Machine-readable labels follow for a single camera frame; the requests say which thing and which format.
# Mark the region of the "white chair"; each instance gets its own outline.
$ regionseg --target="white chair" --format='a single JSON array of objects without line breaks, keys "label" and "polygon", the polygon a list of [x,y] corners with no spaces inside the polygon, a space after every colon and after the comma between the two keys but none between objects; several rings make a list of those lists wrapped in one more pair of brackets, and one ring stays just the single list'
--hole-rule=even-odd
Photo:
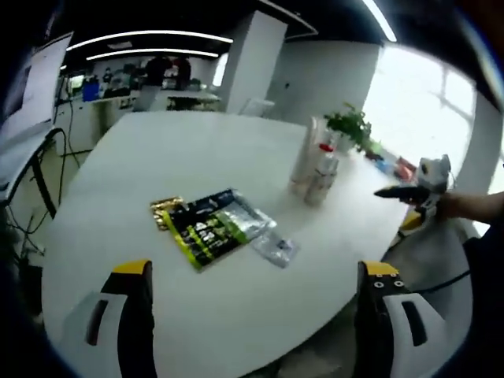
[{"label": "white chair", "polygon": [[272,101],[249,98],[239,111],[239,114],[242,116],[263,117],[274,105],[275,102]]}]

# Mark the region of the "ceiling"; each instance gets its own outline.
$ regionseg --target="ceiling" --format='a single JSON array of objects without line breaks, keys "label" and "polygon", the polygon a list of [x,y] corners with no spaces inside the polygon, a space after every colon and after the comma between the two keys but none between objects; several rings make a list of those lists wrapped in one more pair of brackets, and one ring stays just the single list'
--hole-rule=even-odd
[{"label": "ceiling", "polygon": [[[461,35],[452,17],[448,0],[375,0],[394,31],[398,43],[416,47],[465,72],[478,83],[479,89],[491,97],[471,47]],[[54,23],[54,36],[74,31],[71,45],[88,39],[139,30],[181,30],[211,35],[228,33],[254,10],[288,23],[287,41],[305,39],[350,40],[382,43],[385,39],[380,26],[362,0],[187,0],[156,2],[143,0],[125,6],[124,0],[67,0]],[[317,30],[274,7],[278,5]],[[181,36],[138,35],[109,39],[82,46],[67,53],[65,64],[83,68],[86,57],[113,51],[107,45],[129,41],[132,49],[176,48],[222,54],[229,43]]]}]

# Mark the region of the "computer screen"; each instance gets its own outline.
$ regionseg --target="computer screen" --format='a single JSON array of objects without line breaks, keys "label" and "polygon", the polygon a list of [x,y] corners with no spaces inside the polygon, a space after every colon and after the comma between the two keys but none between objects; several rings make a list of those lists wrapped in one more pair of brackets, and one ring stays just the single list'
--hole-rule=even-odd
[{"label": "computer screen", "polygon": [[0,109],[0,199],[53,127],[54,94],[72,33],[48,42],[26,59]]},{"label": "computer screen", "polygon": [[51,120],[57,78],[71,37],[63,35],[35,50],[17,73],[2,109],[2,149],[40,132],[46,127],[40,124]]}]

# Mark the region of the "potted plant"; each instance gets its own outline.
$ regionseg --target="potted plant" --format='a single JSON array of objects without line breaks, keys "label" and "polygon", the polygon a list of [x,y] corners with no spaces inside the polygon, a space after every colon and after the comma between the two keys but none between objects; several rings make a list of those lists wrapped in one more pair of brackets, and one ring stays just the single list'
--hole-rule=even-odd
[{"label": "potted plant", "polygon": [[364,121],[365,114],[349,103],[344,103],[348,110],[345,113],[326,114],[327,126],[335,132],[336,149],[347,152],[354,146],[366,150],[370,144],[371,124]]}]

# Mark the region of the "person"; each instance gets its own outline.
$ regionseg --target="person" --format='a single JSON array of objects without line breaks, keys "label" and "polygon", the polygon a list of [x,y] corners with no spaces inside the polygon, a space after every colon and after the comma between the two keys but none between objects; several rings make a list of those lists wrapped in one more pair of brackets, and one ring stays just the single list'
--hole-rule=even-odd
[{"label": "person", "polygon": [[161,90],[165,72],[172,67],[169,57],[155,57],[147,62],[145,67],[146,79],[140,89],[140,95],[133,106],[134,112],[145,112],[152,106],[156,95]]},{"label": "person", "polygon": [[179,57],[175,61],[175,65],[179,68],[179,74],[176,77],[175,89],[177,91],[185,91],[191,79],[191,63],[186,57]]},{"label": "person", "polygon": [[112,80],[112,72],[110,71],[110,67],[105,69],[105,73],[103,74],[103,83],[110,84],[110,80]]},{"label": "person", "polygon": [[493,376],[500,370],[504,335],[504,192],[493,195],[446,193],[438,203],[438,217],[465,218],[489,224],[481,238],[464,243],[472,286],[472,321],[457,353],[436,377]]}]

